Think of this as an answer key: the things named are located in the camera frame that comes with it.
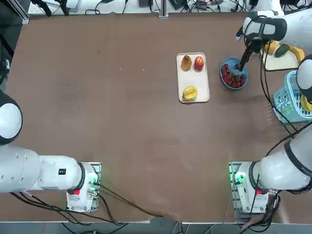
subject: blue basket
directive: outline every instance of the blue basket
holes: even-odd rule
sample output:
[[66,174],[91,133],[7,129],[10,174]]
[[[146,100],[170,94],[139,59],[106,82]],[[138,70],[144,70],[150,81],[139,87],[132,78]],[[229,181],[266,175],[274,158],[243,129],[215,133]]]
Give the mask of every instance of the blue basket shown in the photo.
[[[312,119],[312,112],[301,107],[301,92],[296,82],[296,71],[291,71],[285,76],[284,86],[273,94],[276,108],[290,121],[302,122]],[[275,114],[282,123],[287,123],[275,109]]]

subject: metal bracket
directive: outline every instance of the metal bracket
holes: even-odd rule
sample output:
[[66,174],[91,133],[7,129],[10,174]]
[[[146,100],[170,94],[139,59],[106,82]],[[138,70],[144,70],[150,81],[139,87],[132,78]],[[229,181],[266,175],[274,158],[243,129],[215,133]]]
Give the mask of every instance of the metal bracket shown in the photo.
[[158,17],[160,19],[167,19],[169,14],[167,13],[167,0],[161,0],[160,12]]
[[[234,207],[234,214],[235,214],[235,220],[237,223],[244,224],[248,222],[249,219],[249,213],[244,213],[241,208],[240,204],[240,198],[237,191],[237,186],[234,184],[233,176],[236,174],[236,172],[239,169],[239,166],[244,161],[231,161],[229,163],[229,170],[230,170],[230,180],[231,180],[231,188],[232,188],[232,198],[233,198],[233,207]],[[259,214],[252,213],[251,218],[258,216]]]
[[[91,166],[94,168],[94,171],[98,175],[97,182],[98,184],[101,184],[101,168],[102,168],[102,163],[101,162],[89,162]],[[91,212],[98,211],[98,196],[93,198],[92,205],[91,205]]]
[[22,24],[29,23],[29,15],[25,11],[25,9],[21,6],[18,0],[7,0],[14,11],[22,18]]

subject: table surface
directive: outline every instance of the table surface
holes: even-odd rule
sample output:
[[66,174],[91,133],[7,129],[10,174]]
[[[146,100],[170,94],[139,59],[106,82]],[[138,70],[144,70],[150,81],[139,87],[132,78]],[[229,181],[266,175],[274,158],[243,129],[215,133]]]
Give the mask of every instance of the table surface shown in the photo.
[[[32,18],[22,28],[7,87],[24,117],[14,144],[41,155],[101,161],[103,184],[167,218],[223,222],[229,161],[261,159],[286,136],[262,93],[258,56],[247,64],[244,89],[230,91],[220,82],[220,63],[244,52],[235,33],[245,16]],[[184,52],[206,55],[206,103],[178,100],[176,55]],[[285,74],[267,74],[271,94]],[[65,204],[64,192],[36,195]],[[277,222],[312,223],[311,193],[281,196]],[[106,197],[118,220],[151,218]],[[9,194],[0,201],[2,221],[63,220]],[[104,206],[95,215],[107,217]],[[226,221],[234,222],[232,203]]]

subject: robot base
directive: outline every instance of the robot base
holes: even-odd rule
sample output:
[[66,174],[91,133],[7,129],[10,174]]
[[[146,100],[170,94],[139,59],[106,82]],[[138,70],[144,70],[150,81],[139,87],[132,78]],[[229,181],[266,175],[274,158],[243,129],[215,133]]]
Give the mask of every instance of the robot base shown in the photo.
[[66,192],[66,209],[77,212],[95,212],[98,210],[99,186],[94,183],[101,183],[101,163],[81,162],[85,169],[84,184],[79,192],[71,195]]
[[[250,184],[249,167],[252,162],[230,162],[230,179],[235,217],[238,223],[245,223],[250,215],[255,190]],[[255,197],[252,215],[265,213],[269,194],[258,194]]]

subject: red apple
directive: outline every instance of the red apple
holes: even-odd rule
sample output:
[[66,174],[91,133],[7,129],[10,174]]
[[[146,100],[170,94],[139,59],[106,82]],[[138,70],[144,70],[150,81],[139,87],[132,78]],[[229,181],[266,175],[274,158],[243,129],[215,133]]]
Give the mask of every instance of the red apple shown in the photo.
[[195,70],[201,71],[204,67],[205,60],[202,56],[197,56],[194,62]]

